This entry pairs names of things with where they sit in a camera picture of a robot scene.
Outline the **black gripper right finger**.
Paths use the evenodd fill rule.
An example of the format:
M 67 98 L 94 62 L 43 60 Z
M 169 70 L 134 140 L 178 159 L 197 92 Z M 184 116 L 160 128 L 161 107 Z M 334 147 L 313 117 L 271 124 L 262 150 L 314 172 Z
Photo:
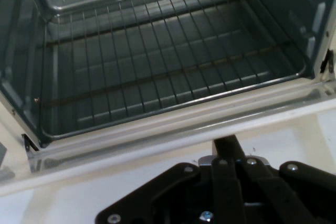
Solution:
M 335 223 L 335 175 L 301 162 L 237 160 L 237 223 Z

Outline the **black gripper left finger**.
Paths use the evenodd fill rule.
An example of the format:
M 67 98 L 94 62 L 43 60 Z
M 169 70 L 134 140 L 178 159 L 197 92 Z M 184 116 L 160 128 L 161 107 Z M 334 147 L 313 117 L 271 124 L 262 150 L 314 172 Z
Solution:
M 171 167 L 99 212 L 95 223 L 246 223 L 236 173 L 245 154 L 234 135 L 214 145 L 206 165 Z

